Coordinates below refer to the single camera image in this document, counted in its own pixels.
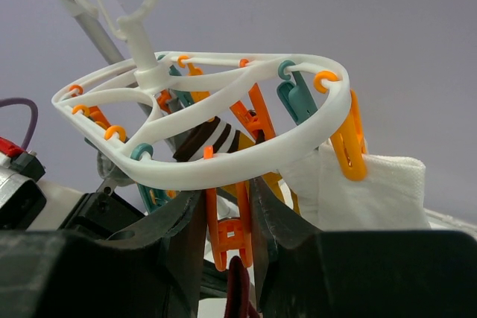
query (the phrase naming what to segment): hanging clip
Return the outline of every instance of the hanging clip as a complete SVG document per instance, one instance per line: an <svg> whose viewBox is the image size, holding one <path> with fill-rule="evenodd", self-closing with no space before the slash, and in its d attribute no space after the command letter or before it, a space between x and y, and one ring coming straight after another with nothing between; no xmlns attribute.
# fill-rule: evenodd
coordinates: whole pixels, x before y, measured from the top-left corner
<svg viewBox="0 0 477 318"><path fill-rule="evenodd" d="M78 95L82 95L83 94L83 87L81 87L80 85L72 85L70 88L69 88L69 91L74 91L74 90L77 90L78 93L74 93L72 95L72 97L76 97ZM101 122L102 124L104 124L106 127L110 127L111 124L109 123L109 121L107 120L106 116L103 114L103 112L99 109L98 106L91 106L89 108L89 114L87 115L88 117L90 117L94 122Z"/></svg>
<svg viewBox="0 0 477 318"><path fill-rule="evenodd" d="M184 60L189 59L187 55L181 55L177 58L177 64L182 67L183 69L186 67L186 64L183 62ZM203 71L199 67L195 67L193 63L187 63L187 67L189 68L189 73L187 76L200 76L203 74ZM208 98L210 96L210 92L202 91L202 92L191 92L192 99L195 103L202 101L204 98Z"/></svg>
<svg viewBox="0 0 477 318"><path fill-rule="evenodd" d="M157 61L162 60L164 56L165 55L159 55ZM180 71L176 69L174 65L171 65L171 67L169 67L169 74L171 76L182 76ZM172 92L177 96L177 98L179 98L179 101L182 103L182 105L184 105L184 107L188 107L194 104L194 99L192 98L190 93L185 91L177 91L175 89L173 89Z"/></svg>
<svg viewBox="0 0 477 318"><path fill-rule="evenodd" d="M141 160L145 153L149 153L149 155L152 157L154 149L150 144L139 144L131 153L131 159ZM165 191L161 189L149 188L139 183L137 183L137 188L139 189L142 202L144 203L144 206L149 214L171 201L171 198L166 194Z"/></svg>
<svg viewBox="0 0 477 318"><path fill-rule="evenodd" d="M203 158L211 159L212 145L203 150ZM240 217L217 220L217 189L206 189L207 225L215 267L218 271L227 268L227 251L237 249L245 267L252 266L252 230L250 221L250 204L248 202L245 182L236 183L238 212Z"/></svg>
<svg viewBox="0 0 477 318"><path fill-rule="evenodd" d="M171 114L171 110L169 109L168 106L168 101L172 99L171 95L169 94L167 89L164 89L161 91L161 95L159 98L157 98L157 104L159 104L160 109L162 109L164 112L168 113L169 115Z"/></svg>
<svg viewBox="0 0 477 318"><path fill-rule="evenodd" d="M326 93L327 89L321 84L322 80L335 82L339 79L336 74L330 71L322 71L316 74L314 81L316 90ZM363 154L366 153L366 145L364 143L358 98L353 90L350 91L350 113L330 139L343 175L349 180L359 181L363 180L367 174L366 164L363 160Z"/></svg>
<svg viewBox="0 0 477 318"><path fill-rule="evenodd" d="M291 72L296 85L290 82L291 75L285 73L287 67L295 65L293 61L286 60L278 66L278 76L285 81L278 85L277 94L294 122L301 124L318 111L318 108L301 73Z"/></svg>
<svg viewBox="0 0 477 318"><path fill-rule="evenodd" d="M240 67L245 67L248 63L247 59L240 60ZM230 107L232 113L240 121L241 125L249 132L253 139L257 140L259 131L262 130L265 134L265 141L276 136L275 129L271 123L270 115L268 114L267 105L260 92L259 85L256 83L248 92L250 101L252 102L255 115L247 110L245 105L238 101Z"/></svg>

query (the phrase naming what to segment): black plastic part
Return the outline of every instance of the black plastic part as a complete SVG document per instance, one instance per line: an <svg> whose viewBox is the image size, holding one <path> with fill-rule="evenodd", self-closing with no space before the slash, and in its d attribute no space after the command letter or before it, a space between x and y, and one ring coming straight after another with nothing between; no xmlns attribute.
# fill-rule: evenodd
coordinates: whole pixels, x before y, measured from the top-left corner
<svg viewBox="0 0 477 318"><path fill-rule="evenodd" d="M0 233L0 317L196 317L204 199L183 191L111 241Z"/></svg>
<svg viewBox="0 0 477 318"><path fill-rule="evenodd" d="M27 229L45 204L46 198L37 184L26 180L0 207L0 230Z"/></svg>
<svg viewBox="0 0 477 318"><path fill-rule="evenodd" d="M477 317L463 232L319 232L250 181L257 302L268 317Z"/></svg>
<svg viewBox="0 0 477 318"><path fill-rule="evenodd" d="M33 179L35 182L45 175L45 169L36 156L23 152L16 158L13 158L10 167L21 175Z"/></svg>
<svg viewBox="0 0 477 318"><path fill-rule="evenodd" d="M319 230L279 201L262 178L250 181L253 273L268 317L330 317Z"/></svg>
<svg viewBox="0 0 477 318"><path fill-rule="evenodd" d="M200 299L227 298L227 280L228 270L218 272L212 262L203 260Z"/></svg>
<svg viewBox="0 0 477 318"><path fill-rule="evenodd" d="M91 238L106 239L143 217L143 213L116 193L85 194L60 229L80 232Z"/></svg>
<svg viewBox="0 0 477 318"><path fill-rule="evenodd" d="M327 232L318 241L335 317L477 317L477 241L463 232Z"/></svg>

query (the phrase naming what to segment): dark red cloth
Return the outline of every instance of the dark red cloth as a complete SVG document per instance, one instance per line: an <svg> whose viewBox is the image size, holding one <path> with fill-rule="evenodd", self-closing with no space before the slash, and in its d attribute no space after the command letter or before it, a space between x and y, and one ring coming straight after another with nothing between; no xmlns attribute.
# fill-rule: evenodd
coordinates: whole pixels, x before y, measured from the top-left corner
<svg viewBox="0 0 477 318"><path fill-rule="evenodd" d="M259 318L249 301L250 278L238 256L230 260L224 318Z"/></svg>

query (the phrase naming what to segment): white cloth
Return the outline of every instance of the white cloth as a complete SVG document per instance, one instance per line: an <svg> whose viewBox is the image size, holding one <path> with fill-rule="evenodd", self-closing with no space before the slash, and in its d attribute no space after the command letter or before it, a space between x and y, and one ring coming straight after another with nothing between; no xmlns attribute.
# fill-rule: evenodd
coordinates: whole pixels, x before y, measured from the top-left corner
<svg viewBox="0 0 477 318"><path fill-rule="evenodd" d="M280 170L302 216L319 229L430 229L423 209L425 165L413 158L363 155L367 176L348 180L330 144Z"/></svg>

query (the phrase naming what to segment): orange plastic ring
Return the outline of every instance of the orange plastic ring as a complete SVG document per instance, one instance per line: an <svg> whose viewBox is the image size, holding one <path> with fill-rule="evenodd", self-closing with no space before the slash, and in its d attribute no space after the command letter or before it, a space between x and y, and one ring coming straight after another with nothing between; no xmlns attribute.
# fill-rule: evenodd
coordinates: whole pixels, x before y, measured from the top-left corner
<svg viewBox="0 0 477 318"><path fill-rule="evenodd" d="M83 87L81 87L80 85L71 85L71 87L69 88L69 91L74 91L75 89L78 90L78 95L82 95L83 94Z"/></svg>
<svg viewBox="0 0 477 318"><path fill-rule="evenodd" d="M315 75L315 80L313 81L313 86L315 86L316 90L321 92L321 93L326 93L326 91L328 91L327 88L325 88L322 84L321 84L321 81L322 80L328 80L328 81L332 81L332 82L336 82L336 81L339 81L340 79L338 78L338 76L336 76L336 74L334 74L333 72L331 71L321 71L321 72L318 72L316 75Z"/></svg>
<svg viewBox="0 0 477 318"><path fill-rule="evenodd" d="M214 156L214 147L212 145L208 145L203 149L203 158L204 159L211 159Z"/></svg>
<svg viewBox="0 0 477 318"><path fill-rule="evenodd" d="M83 112L83 115L86 117L89 117L89 108L85 106L84 104L78 104L73 107L72 113L75 115L78 112Z"/></svg>
<svg viewBox="0 0 477 318"><path fill-rule="evenodd" d="M171 199L174 199L176 197L176 192L174 190L167 190L165 192L167 194L168 197L170 197Z"/></svg>
<svg viewBox="0 0 477 318"><path fill-rule="evenodd" d="M104 124L103 122L96 121L95 122L99 127L103 128L104 130L107 130L107 125Z"/></svg>
<svg viewBox="0 0 477 318"><path fill-rule="evenodd" d="M245 67L250 61L247 59L240 60L240 67Z"/></svg>
<svg viewBox="0 0 477 318"><path fill-rule="evenodd" d="M184 61L184 60L187 60L187 59L190 59L190 57L187 56L187 55L180 55L180 56L177 58L177 64L184 69L184 68L186 67L186 64L183 63L183 61Z"/></svg>
<svg viewBox="0 0 477 318"><path fill-rule="evenodd" d="M114 133L119 134L120 141L126 141L126 130L121 126L111 126L106 130L104 134L104 139L108 140L111 139Z"/></svg>

